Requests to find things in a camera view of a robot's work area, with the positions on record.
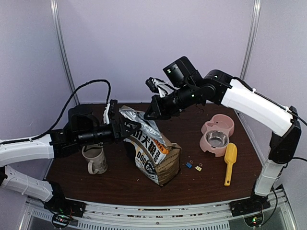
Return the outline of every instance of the ceramic mug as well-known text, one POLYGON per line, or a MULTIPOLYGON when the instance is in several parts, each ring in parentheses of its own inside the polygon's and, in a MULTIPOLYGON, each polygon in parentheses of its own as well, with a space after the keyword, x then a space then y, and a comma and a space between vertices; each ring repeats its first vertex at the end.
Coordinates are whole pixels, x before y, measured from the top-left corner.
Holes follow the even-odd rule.
POLYGON ((107 170, 104 148, 97 144, 87 145, 82 148, 82 155, 88 162, 89 174, 103 174, 107 170))

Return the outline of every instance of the pink double pet bowl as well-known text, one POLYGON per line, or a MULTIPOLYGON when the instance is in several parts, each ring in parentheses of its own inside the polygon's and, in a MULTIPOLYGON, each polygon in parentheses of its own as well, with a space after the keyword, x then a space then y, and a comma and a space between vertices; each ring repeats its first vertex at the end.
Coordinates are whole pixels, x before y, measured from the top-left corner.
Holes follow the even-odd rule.
POLYGON ((224 156, 229 137, 233 135, 234 130, 235 123, 230 117, 224 114, 214 115, 201 128, 201 150, 214 153, 216 157, 224 156))

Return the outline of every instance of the white robotic arm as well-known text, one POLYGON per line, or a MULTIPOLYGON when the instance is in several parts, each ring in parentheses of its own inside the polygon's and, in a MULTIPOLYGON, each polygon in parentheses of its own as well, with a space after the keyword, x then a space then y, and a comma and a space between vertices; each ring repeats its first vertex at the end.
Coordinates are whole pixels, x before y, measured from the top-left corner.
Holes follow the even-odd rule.
POLYGON ((123 117, 115 110, 111 100, 104 112, 104 124, 94 117, 87 105, 69 110, 69 121, 63 129, 51 130, 36 137, 0 141, 0 188, 10 189, 38 198, 54 212, 65 212, 81 217, 85 204, 67 200, 59 184, 40 181, 14 170, 8 164, 34 159, 63 158, 80 151, 84 145, 121 141, 138 130, 141 125, 123 117))
MULTIPOLYGON (((293 158, 300 139, 296 109, 273 102, 241 79, 220 70, 212 70, 202 78, 187 57, 181 57, 163 71, 178 89, 163 97, 154 95, 146 119, 169 119, 193 104, 205 105, 208 100, 245 113, 272 130, 271 150, 251 197, 230 203, 233 216, 269 207, 267 196, 284 166, 293 158)), ((146 85, 157 93, 153 79, 147 80, 146 85)))

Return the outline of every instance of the lavender wall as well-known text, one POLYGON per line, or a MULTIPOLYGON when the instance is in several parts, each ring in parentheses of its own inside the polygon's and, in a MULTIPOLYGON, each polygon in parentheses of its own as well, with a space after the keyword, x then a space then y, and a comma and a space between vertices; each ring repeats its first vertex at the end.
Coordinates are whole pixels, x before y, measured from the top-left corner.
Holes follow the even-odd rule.
MULTIPOLYGON (((262 94, 287 106, 295 106, 307 119, 307 1, 263 1, 258 33, 247 82, 262 94)), ((271 132, 245 116, 263 159, 267 157, 271 132)), ((296 156, 307 158, 307 128, 301 123, 302 137, 296 156)), ((307 164, 293 160, 283 171, 283 182, 299 229, 306 229, 307 164)))
MULTIPOLYGON (((1 1, 0 139, 40 134, 69 97, 49 0, 1 1)), ((66 117, 59 126, 63 126, 66 117)), ((42 178, 48 161, 12 167, 42 178)), ((0 188, 0 229, 15 230, 26 197, 0 188)))
MULTIPOLYGON (((239 75, 248 41, 253 1, 66 0, 59 1, 65 47, 75 85, 107 78, 112 98, 148 102, 150 77, 185 55, 202 75, 221 69, 239 75)), ((107 87, 78 96, 104 102, 107 87)))

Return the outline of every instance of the brown tabletop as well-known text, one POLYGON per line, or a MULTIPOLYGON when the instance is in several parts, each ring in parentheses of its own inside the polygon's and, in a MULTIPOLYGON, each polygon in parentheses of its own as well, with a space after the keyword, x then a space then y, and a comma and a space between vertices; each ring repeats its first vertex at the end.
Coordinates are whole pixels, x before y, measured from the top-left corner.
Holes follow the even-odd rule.
MULTIPOLYGON (((148 104, 126 104, 145 111, 148 104)), ((261 171, 261 163, 234 110, 214 104, 201 109, 191 106, 180 117, 157 121, 160 131, 182 147, 179 174, 165 187, 148 179, 126 156, 123 143, 105 145, 108 170, 90 175, 81 153, 55 159, 47 180, 61 185, 67 198, 116 205, 165 206, 203 204, 249 196, 261 171), (199 147, 201 126, 215 114, 230 116, 235 132, 230 142, 237 146, 237 161, 233 167, 231 185, 224 186, 224 157, 204 153, 199 147), (185 164, 203 164, 201 172, 185 164)), ((93 105, 94 114, 101 117, 103 106, 93 105)))

